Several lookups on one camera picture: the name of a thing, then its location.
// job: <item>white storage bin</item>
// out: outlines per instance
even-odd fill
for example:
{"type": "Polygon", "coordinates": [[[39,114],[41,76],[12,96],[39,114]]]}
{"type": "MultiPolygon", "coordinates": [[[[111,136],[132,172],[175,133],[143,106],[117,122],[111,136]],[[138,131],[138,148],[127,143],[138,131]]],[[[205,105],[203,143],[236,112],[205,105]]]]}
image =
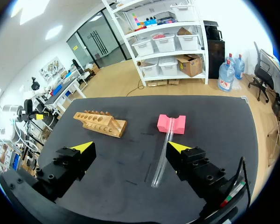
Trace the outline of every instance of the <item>white storage bin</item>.
{"type": "Polygon", "coordinates": [[[155,41],[160,52],[170,52],[175,51],[174,37],[175,34],[165,34],[165,37],[153,39],[153,41],[155,41]]]}
{"type": "Polygon", "coordinates": [[[197,20],[194,6],[191,4],[187,5],[177,5],[177,6],[170,6],[176,16],[177,21],[179,22],[186,22],[186,21],[195,21],[197,20]]]}
{"type": "Polygon", "coordinates": [[[151,39],[144,38],[132,44],[139,56],[151,55],[154,53],[154,48],[151,39]]]}
{"type": "Polygon", "coordinates": [[[177,60],[174,57],[163,57],[159,61],[163,76],[177,76],[177,60]]]}
{"type": "Polygon", "coordinates": [[[155,77],[160,73],[160,67],[158,66],[159,58],[147,59],[144,62],[151,63],[153,65],[141,67],[141,70],[144,72],[145,77],[155,77]]]}
{"type": "Polygon", "coordinates": [[[182,50],[198,50],[198,35],[176,35],[182,50]]]}

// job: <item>black cabinet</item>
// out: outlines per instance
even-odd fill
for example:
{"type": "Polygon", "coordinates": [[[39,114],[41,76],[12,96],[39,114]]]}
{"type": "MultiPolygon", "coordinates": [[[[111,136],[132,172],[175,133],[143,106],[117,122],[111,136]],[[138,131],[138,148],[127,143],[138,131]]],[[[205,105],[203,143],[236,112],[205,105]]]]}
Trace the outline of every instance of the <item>black cabinet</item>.
{"type": "Polygon", "coordinates": [[[225,42],[207,40],[209,48],[209,78],[219,78],[220,65],[225,61],[225,42]]]}

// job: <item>wooden floor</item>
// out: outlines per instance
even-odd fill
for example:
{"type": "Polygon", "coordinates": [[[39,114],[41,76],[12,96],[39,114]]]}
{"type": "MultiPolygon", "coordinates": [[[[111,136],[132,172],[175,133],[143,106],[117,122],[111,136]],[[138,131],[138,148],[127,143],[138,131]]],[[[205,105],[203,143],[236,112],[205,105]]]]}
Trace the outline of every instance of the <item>wooden floor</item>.
{"type": "MultiPolygon", "coordinates": [[[[145,95],[208,95],[208,96],[231,96],[241,97],[247,96],[250,109],[253,114],[259,150],[259,162],[257,180],[252,198],[255,199],[261,191],[263,184],[267,179],[269,155],[273,151],[276,135],[267,137],[267,134],[277,123],[277,119],[271,108],[271,101],[265,103],[265,97],[262,94],[261,101],[256,99],[257,89],[254,86],[248,88],[248,79],[251,81],[251,76],[245,75],[239,81],[241,90],[232,90],[231,92],[223,92],[217,86],[217,79],[210,79],[209,84],[205,85],[203,79],[184,79],[178,85],[166,85],[156,87],[145,87],[142,90],[136,89],[129,96],[145,96],[145,95]]],[[[89,82],[88,86],[83,90],[88,98],[97,97],[124,97],[131,90],[137,88],[139,83],[139,75],[131,60],[120,62],[101,69],[95,77],[89,82]]],[[[80,98],[75,93],[73,98],[80,98]]],[[[277,149],[274,153],[276,157],[279,153],[277,149]]]]}

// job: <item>workbench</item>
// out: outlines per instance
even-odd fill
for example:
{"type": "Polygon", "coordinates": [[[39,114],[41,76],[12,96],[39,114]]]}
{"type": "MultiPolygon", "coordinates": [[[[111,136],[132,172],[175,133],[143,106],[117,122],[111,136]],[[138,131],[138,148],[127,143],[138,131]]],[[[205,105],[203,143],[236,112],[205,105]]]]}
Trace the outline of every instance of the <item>workbench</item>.
{"type": "MultiPolygon", "coordinates": [[[[38,160],[52,162],[56,150],[94,141],[97,157],[83,179],[75,181],[56,203],[78,214],[122,222],[155,221],[184,224],[199,217],[205,201],[187,182],[181,182],[167,163],[160,186],[151,181],[166,133],[157,129],[159,114],[186,115],[185,134],[173,142],[206,151],[206,157],[226,178],[235,175],[245,157],[251,194],[258,168],[254,120],[244,99],[219,96],[140,96],[76,99],[49,136],[38,160]],[[76,112],[108,111],[127,120],[121,139],[87,130],[76,112]]],[[[238,202],[238,215],[247,205],[247,194],[238,202]]]]}
{"type": "Polygon", "coordinates": [[[57,106],[59,106],[59,108],[65,112],[65,108],[63,106],[63,104],[61,104],[59,102],[59,100],[62,98],[62,97],[65,97],[65,99],[67,101],[69,101],[69,103],[71,103],[72,101],[65,95],[67,93],[67,91],[71,88],[71,87],[74,87],[77,92],[80,94],[80,96],[82,98],[86,98],[86,96],[83,94],[83,92],[79,89],[79,83],[77,81],[76,78],[68,81],[67,83],[65,84],[62,84],[62,88],[61,90],[58,91],[58,93],[54,96],[51,96],[45,103],[45,106],[48,107],[48,109],[53,109],[56,113],[58,113],[60,116],[61,116],[61,113],[58,111],[57,109],[57,106]]]}

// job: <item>black office chair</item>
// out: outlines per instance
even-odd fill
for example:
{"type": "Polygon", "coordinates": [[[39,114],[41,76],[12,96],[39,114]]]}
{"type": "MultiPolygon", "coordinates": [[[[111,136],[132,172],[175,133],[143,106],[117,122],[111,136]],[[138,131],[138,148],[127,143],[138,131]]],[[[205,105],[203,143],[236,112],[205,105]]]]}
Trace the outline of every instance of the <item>black office chair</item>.
{"type": "Polygon", "coordinates": [[[268,103],[269,102],[269,97],[267,96],[266,87],[263,86],[263,83],[265,85],[268,85],[272,90],[274,89],[274,82],[273,82],[273,79],[272,79],[272,75],[269,73],[270,65],[260,59],[260,52],[258,50],[256,42],[254,42],[254,45],[255,45],[256,50],[257,50],[257,65],[255,66],[254,73],[255,73],[256,77],[260,79],[260,81],[257,78],[253,77],[254,80],[253,80],[253,82],[250,82],[248,84],[248,87],[250,88],[251,85],[254,85],[254,86],[258,87],[259,88],[259,95],[258,95],[257,100],[260,101],[260,94],[261,94],[261,91],[262,91],[264,93],[264,95],[266,96],[266,103],[268,103]],[[269,67],[269,69],[266,70],[263,67],[261,67],[260,62],[266,64],[269,67]]]}

